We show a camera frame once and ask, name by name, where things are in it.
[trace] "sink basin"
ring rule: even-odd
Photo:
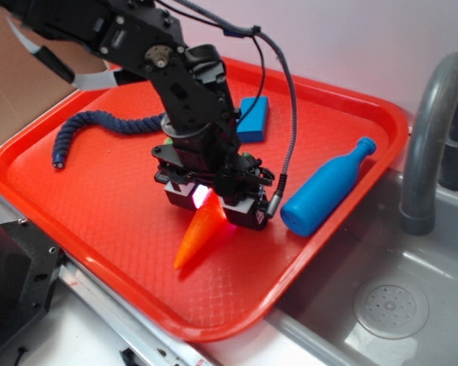
[[[436,228],[409,236],[401,183],[387,172],[276,306],[331,364],[458,365],[458,193],[438,188]]]

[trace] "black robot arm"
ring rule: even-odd
[[[192,194],[205,185],[222,197],[232,223],[257,230],[266,225],[264,187],[275,177],[260,159],[238,153],[240,115],[212,45],[187,47],[179,21],[149,0],[0,0],[0,5],[42,37],[82,44],[119,65],[118,85],[153,84],[166,109],[163,131],[173,140],[153,148],[160,162],[156,180],[166,185],[173,204],[194,208]],[[75,79],[48,49],[32,53],[63,79]]]

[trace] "blue rope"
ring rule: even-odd
[[[161,119],[164,115],[165,113],[144,119],[124,120],[116,118],[106,111],[86,111],[75,114],[62,125],[54,140],[53,167],[57,169],[64,168],[66,156],[73,141],[73,135],[83,127],[99,124],[107,130],[122,133],[123,135],[151,133],[161,130]]]

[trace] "blue block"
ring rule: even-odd
[[[244,115],[255,98],[241,101],[241,115]],[[260,97],[253,110],[237,126],[237,136],[242,143],[259,143],[265,139],[266,119],[268,117],[268,97]]]

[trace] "blue bottle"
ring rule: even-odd
[[[326,162],[282,207],[285,225],[300,236],[310,236],[351,192],[361,162],[376,151],[375,142],[362,137],[352,152]]]

